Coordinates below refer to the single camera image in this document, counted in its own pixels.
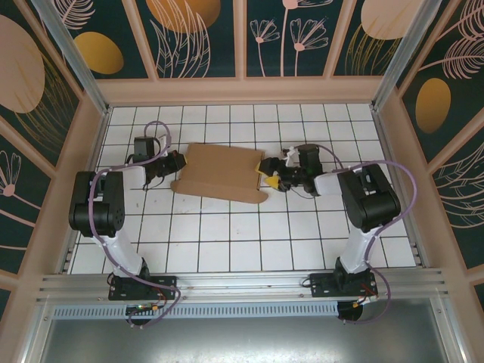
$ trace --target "cardboard piece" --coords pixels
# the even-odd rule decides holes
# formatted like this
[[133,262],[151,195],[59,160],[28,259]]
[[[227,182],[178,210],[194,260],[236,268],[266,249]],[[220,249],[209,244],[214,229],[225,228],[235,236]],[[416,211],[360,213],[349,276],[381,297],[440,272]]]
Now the cardboard piece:
[[185,155],[187,165],[171,188],[180,194],[262,203],[268,194],[259,190],[256,167],[263,157],[261,150],[190,144]]

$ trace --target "purple cable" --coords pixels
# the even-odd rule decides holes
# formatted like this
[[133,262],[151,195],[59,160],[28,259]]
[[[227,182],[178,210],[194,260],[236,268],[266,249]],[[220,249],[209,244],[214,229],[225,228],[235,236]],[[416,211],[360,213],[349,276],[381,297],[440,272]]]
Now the purple cable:
[[110,262],[117,266],[117,268],[122,271],[123,273],[125,273],[127,276],[129,276],[130,278],[132,278],[133,280],[137,281],[137,282],[140,282],[142,284],[145,284],[147,286],[151,286],[151,287],[155,287],[155,288],[158,288],[158,289],[165,289],[165,290],[171,290],[171,291],[175,291],[177,293],[177,296],[175,298],[175,300],[172,302],[172,304],[170,305],[169,308],[167,308],[163,314],[161,314],[158,318],[155,318],[155,319],[152,319],[150,320],[148,323],[144,324],[144,325],[134,325],[132,323],[132,320],[131,320],[131,317],[132,315],[130,315],[128,317],[128,321],[129,323],[131,324],[131,327],[137,327],[138,329],[143,329],[144,327],[149,327],[153,324],[156,324],[158,321],[160,321],[161,319],[163,319],[167,314],[169,314],[169,312],[173,309],[173,307],[175,307],[175,305],[178,303],[178,301],[180,300],[180,296],[181,296],[181,291],[177,288],[177,287],[174,287],[174,286],[166,286],[166,285],[160,285],[160,284],[155,284],[153,282],[150,282],[150,281],[146,281],[146,280],[143,280],[142,278],[139,278],[138,276],[132,274],[131,272],[129,272],[128,270],[126,270],[124,267],[122,267],[117,261],[114,260],[113,256],[110,254],[109,250],[106,248],[105,246],[105,242],[103,241],[103,239],[101,238],[101,236],[97,233],[96,231],[96,227],[95,227],[95,224],[94,224],[94,192],[95,192],[95,185],[98,183],[98,180],[99,178],[105,173],[105,172],[112,172],[112,171],[116,171],[116,170],[121,170],[121,169],[127,169],[127,168],[132,168],[133,166],[143,166],[143,165],[146,165],[146,164],[149,164],[153,161],[155,161],[156,159],[160,158],[167,150],[168,148],[171,146],[172,144],[172,136],[169,132],[169,129],[168,127],[166,126],[165,123],[162,123],[161,121],[151,121],[150,123],[148,123],[145,127],[144,127],[144,134],[146,135],[146,131],[147,131],[147,128],[151,125],[162,125],[165,130],[166,130],[166,145],[163,149],[160,150],[160,152],[155,155],[154,157],[152,157],[151,159],[149,160],[145,160],[145,161],[141,161],[140,163],[133,163],[133,164],[123,164],[123,165],[119,165],[119,166],[113,166],[111,168],[108,168],[108,169],[103,169],[101,170],[100,172],[98,172],[95,177],[92,179],[92,183],[91,183],[91,189],[89,190],[89,199],[88,199],[88,218],[89,218],[89,226],[91,227],[91,232],[92,232],[92,235],[94,237],[96,237],[96,239],[99,240],[99,242],[101,242],[101,246],[104,250],[104,253],[106,253],[106,257],[107,259],[110,260]]
[[370,265],[370,261],[368,260],[368,257],[370,256],[371,248],[372,248],[375,240],[377,239],[377,237],[380,235],[380,233],[383,232],[383,231],[385,231],[388,227],[394,225],[398,221],[404,219],[404,217],[406,217],[407,214],[410,213],[410,210],[414,207],[415,202],[417,201],[417,181],[415,180],[415,177],[411,174],[410,170],[408,170],[405,166],[403,166],[400,163],[396,163],[394,161],[388,161],[388,160],[368,161],[366,163],[361,163],[359,165],[352,166],[352,167],[350,167],[348,169],[334,170],[333,172],[345,172],[345,171],[348,171],[348,170],[355,170],[355,169],[362,168],[364,166],[374,165],[374,164],[391,165],[391,166],[395,166],[395,167],[403,170],[408,175],[408,177],[410,178],[410,181],[411,181],[412,186],[414,188],[414,194],[412,195],[410,204],[408,204],[407,208],[403,211],[403,213],[400,213],[400,215],[398,217],[396,217],[395,219],[393,219],[390,223],[388,223],[388,224],[386,224],[386,225],[378,228],[377,231],[375,232],[374,236],[371,238],[370,243],[368,244],[368,247],[367,247],[367,249],[365,251],[365,263],[366,263],[366,265],[368,266],[368,268],[371,271],[373,271],[375,274],[377,274],[378,276],[380,276],[380,278],[383,280],[383,282],[384,282],[384,284],[386,286],[386,292],[388,294],[388,297],[386,299],[385,308],[383,309],[383,311],[379,315],[377,315],[374,318],[370,318],[368,320],[363,320],[363,321],[350,321],[349,322],[349,323],[352,323],[352,324],[355,324],[355,325],[357,325],[357,324],[373,323],[376,320],[380,319],[383,315],[385,315],[386,311],[388,310],[388,308],[390,306],[390,301],[392,299],[392,291],[390,290],[390,285],[388,283],[388,280],[385,278],[385,276],[383,276],[383,274],[380,271],[378,271],[375,267],[373,267],[372,265]]

